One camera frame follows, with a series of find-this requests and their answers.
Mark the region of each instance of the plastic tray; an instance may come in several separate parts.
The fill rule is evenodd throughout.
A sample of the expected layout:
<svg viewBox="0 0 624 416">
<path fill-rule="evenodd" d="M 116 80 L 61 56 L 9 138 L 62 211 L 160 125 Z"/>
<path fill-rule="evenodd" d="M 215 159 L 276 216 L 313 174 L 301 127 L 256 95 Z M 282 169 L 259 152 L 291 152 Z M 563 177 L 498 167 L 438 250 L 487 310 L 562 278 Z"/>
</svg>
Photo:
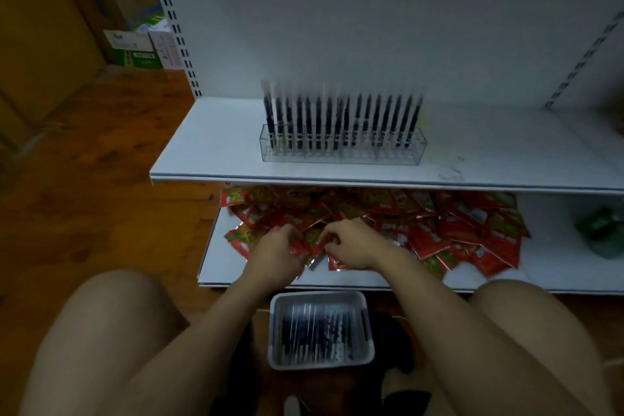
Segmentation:
<svg viewBox="0 0 624 416">
<path fill-rule="evenodd" d="M 359 291 L 306 291 L 271 300 L 268 361 L 275 370 L 364 365 L 375 356 Z"/>
</svg>

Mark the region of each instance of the black pen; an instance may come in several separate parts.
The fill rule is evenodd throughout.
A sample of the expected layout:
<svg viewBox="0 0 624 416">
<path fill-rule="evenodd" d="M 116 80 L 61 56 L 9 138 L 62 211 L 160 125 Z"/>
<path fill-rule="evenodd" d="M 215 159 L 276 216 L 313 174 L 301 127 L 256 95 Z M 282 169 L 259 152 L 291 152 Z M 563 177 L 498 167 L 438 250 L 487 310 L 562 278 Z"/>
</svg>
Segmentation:
<svg viewBox="0 0 624 416">
<path fill-rule="evenodd" d="M 408 118 L 410 116 L 410 109 L 412 108 L 412 97 L 408 97 L 408 101 L 405 104 L 405 112 L 403 112 L 403 119 L 401 119 L 401 126 L 399 127 L 399 136 L 396 139 L 396 148 L 401 146 L 401 140 L 405 133 L 405 127 L 408 124 Z"/>
<path fill-rule="evenodd" d="M 377 96 L 375 103 L 375 112 L 372 115 L 372 145 L 375 146 L 377 140 L 377 124 L 379 123 L 379 111 L 381 110 L 381 96 Z"/>
<path fill-rule="evenodd" d="M 343 100 L 338 99 L 336 102 L 336 127 L 334 128 L 334 151 L 340 146 L 340 135 L 343 123 Z"/>
<path fill-rule="evenodd" d="M 271 142 L 271 150 L 275 148 L 273 139 L 275 138 L 275 123 L 273 122 L 273 107 L 271 107 L 271 100 L 268 96 L 265 96 L 265 111 L 266 111 L 266 127 L 269 130 L 269 141 Z"/>
<path fill-rule="evenodd" d="M 275 109 L 277 110 L 277 146 L 280 150 L 284 148 L 284 113 L 281 109 L 281 99 L 275 99 Z"/>
<path fill-rule="evenodd" d="M 290 105 L 290 99 L 288 99 L 288 97 L 286 97 L 286 122 L 288 123 L 288 149 L 292 150 L 293 148 L 293 135 L 294 135 L 294 129 L 293 129 L 293 109 L 292 106 Z"/>
<path fill-rule="evenodd" d="M 344 141 L 343 141 L 343 146 L 349 146 L 349 104 L 351 103 L 351 100 L 349 99 L 349 96 L 347 96 L 347 104 L 344 107 Z"/>
<path fill-rule="evenodd" d="M 386 101 L 386 108 L 384 109 L 384 117 L 381 121 L 381 136 L 379 136 L 378 146 L 384 144 L 384 138 L 386 137 L 386 128 L 388 127 L 388 117 L 390 117 L 390 107 L 392 106 L 392 96 L 388 97 Z"/>
<path fill-rule="evenodd" d="M 297 150 L 303 150 L 303 106 L 301 96 L 297 97 Z"/>
<path fill-rule="evenodd" d="M 306 130 L 308 131 L 308 150 L 312 150 L 312 109 L 309 97 L 306 97 Z"/>
<path fill-rule="evenodd" d="M 423 96 L 418 97 L 418 102 L 416 103 L 416 110 L 414 111 L 414 115 L 412 116 L 412 121 L 409 123 L 409 131 L 408 136 L 405 139 L 405 148 L 409 148 L 412 143 L 412 135 L 414 134 L 414 129 L 416 128 L 416 122 L 418 121 L 418 113 L 421 111 L 421 105 L 423 103 Z"/>
<path fill-rule="evenodd" d="M 366 135 L 368 134 L 368 119 L 371 115 L 371 104 L 372 103 L 372 98 L 370 96 L 370 94 L 368 95 L 368 99 L 366 100 L 366 109 L 364 110 L 364 126 L 362 128 L 362 134 L 364 136 L 364 139 L 366 138 Z"/>
<path fill-rule="evenodd" d="M 355 107 L 355 122 L 353 123 L 353 135 L 351 136 L 351 146 L 357 145 L 359 130 L 359 115 L 362 110 L 362 94 L 357 96 L 357 105 Z"/>
<path fill-rule="evenodd" d="M 330 142 L 332 141 L 332 139 L 330 138 L 332 135 L 332 99 L 331 97 L 327 98 L 327 112 L 325 114 L 325 150 L 329 150 L 330 149 Z"/>
<path fill-rule="evenodd" d="M 322 105 L 321 105 L 321 98 L 317 97 L 316 98 L 316 149 L 320 150 L 321 149 L 321 126 L 323 124 L 322 120 L 321 120 L 321 111 L 322 111 Z"/>
<path fill-rule="evenodd" d="M 390 140 L 394 138 L 396 134 L 396 123 L 399 120 L 399 110 L 401 110 L 401 96 L 396 98 L 396 104 L 394 105 L 394 114 L 392 115 L 392 123 L 390 124 Z"/>
</svg>

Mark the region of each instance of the pile of snack packets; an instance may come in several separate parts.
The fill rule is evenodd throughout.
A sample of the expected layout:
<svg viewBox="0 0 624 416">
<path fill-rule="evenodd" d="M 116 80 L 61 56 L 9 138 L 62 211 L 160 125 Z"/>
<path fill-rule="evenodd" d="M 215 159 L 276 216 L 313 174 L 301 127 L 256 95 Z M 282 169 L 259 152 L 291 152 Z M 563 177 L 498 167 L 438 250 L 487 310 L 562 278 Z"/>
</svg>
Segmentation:
<svg viewBox="0 0 624 416">
<path fill-rule="evenodd" d="M 488 278 L 518 268 L 521 239 L 530 237 L 509 192 L 257 185 L 224 189 L 221 207 L 242 221 L 225 238 L 246 259 L 270 229 L 292 224 L 304 241 L 291 253 L 307 254 L 310 266 L 326 254 L 325 225 L 359 217 L 440 279 L 459 262 Z M 328 257 L 330 270 L 348 269 Z"/>
</svg>

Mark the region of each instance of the leg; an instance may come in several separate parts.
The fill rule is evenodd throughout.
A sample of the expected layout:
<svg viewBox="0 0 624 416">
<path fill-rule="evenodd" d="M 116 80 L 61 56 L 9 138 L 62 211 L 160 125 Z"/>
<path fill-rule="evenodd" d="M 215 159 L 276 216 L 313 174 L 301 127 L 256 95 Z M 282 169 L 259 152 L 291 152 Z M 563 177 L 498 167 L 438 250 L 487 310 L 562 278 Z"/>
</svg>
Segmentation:
<svg viewBox="0 0 624 416">
<path fill-rule="evenodd" d="M 146 275 L 117 270 L 89 279 L 37 351 L 20 414 L 92 414 L 186 325 Z"/>
<path fill-rule="evenodd" d="M 481 286 L 471 304 L 549 369 L 592 414 L 612 413 L 596 345 L 552 294 L 522 281 L 496 280 Z M 436 392 L 427 414 L 449 413 L 448 402 Z"/>
</svg>

